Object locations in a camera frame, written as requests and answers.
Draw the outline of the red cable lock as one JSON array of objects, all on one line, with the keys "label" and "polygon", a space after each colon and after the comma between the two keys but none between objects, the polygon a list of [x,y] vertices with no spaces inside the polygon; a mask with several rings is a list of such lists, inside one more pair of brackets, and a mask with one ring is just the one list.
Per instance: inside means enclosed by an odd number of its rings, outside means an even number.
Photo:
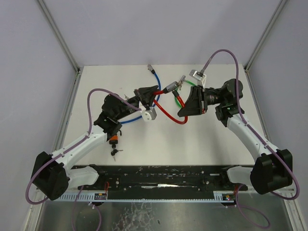
[{"label": "red cable lock", "polygon": [[185,125],[188,122],[187,116],[179,117],[176,115],[176,112],[183,108],[185,104],[177,92],[176,86],[173,82],[164,87],[162,90],[155,92],[154,95],[161,96],[162,98],[164,98],[165,95],[168,95],[169,99],[163,99],[162,103],[159,103],[158,100],[154,100],[154,103],[170,120],[179,125]]}]

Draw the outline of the green cable lock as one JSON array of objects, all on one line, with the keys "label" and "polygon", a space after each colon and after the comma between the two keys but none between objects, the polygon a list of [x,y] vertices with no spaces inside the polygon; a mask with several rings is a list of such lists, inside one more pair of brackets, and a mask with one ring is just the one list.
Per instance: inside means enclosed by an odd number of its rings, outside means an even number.
[{"label": "green cable lock", "polygon": [[[181,87],[181,90],[177,90],[177,83],[182,80],[183,84]],[[196,84],[193,83],[192,81],[189,81],[185,75],[182,75],[177,81],[174,81],[173,84],[176,86],[176,90],[179,93],[180,97],[183,99],[185,102],[189,93],[191,87],[195,86]]]}]

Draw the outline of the orange black padlock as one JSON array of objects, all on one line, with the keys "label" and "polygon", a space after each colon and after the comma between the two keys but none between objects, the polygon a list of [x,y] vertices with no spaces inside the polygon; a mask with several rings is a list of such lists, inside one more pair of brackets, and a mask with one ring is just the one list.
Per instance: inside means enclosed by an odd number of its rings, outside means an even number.
[{"label": "orange black padlock", "polygon": [[112,149],[115,149],[118,145],[118,134],[112,136],[109,140],[109,144],[111,145]]}]

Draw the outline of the red lock silver keys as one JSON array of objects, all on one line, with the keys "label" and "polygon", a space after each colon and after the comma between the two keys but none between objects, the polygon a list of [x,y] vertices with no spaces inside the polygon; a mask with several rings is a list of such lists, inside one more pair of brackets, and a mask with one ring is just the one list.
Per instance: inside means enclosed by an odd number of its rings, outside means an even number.
[{"label": "red lock silver keys", "polygon": [[180,80],[180,81],[177,83],[177,90],[181,90],[182,84],[183,84],[183,81],[182,81],[182,80]]}]

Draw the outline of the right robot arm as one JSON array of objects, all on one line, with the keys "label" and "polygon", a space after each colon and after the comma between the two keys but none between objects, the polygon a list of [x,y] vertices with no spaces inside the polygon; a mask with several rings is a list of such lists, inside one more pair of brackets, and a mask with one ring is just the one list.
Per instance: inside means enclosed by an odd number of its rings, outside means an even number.
[{"label": "right robot arm", "polygon": [[293,179],[292,154],[280,150],[257,131],[244,117],[244,110],[238,108],[243,85],[236,79],[226,81],[221,88],[192,86],[189,97],[178,112],[179,117],[198,116],[206,113],[208,106],[215,105],[215,114],[225,127],[232,131],[251,154],[253,167],[230,166],[223,170],[228,182],[252,186],[259,194],[266,194],[287,186]]}]

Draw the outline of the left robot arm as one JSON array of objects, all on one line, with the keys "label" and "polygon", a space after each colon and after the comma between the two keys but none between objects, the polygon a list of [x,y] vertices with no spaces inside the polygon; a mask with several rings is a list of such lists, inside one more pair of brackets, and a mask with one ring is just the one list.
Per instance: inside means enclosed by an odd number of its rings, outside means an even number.
[{"label": "left robot arm", "polygon": [[135,112],[140,112],[146,121],[156,117],[152,105],[155,92],[159,91],[158,85],[135,89],[134,96],[127,100],[111,91],[101,91],[107,96],[99,117],[95,121],[89,117],[88,131],[51,154],[41,152],[35,160],[28,186],[35,185],[50,200],[58,199],[68,189],[93,185],[97,181],[99,173],[94,168],[74,169],[73,166],[91,150],[115,136],[122,128],[121,119]]}]

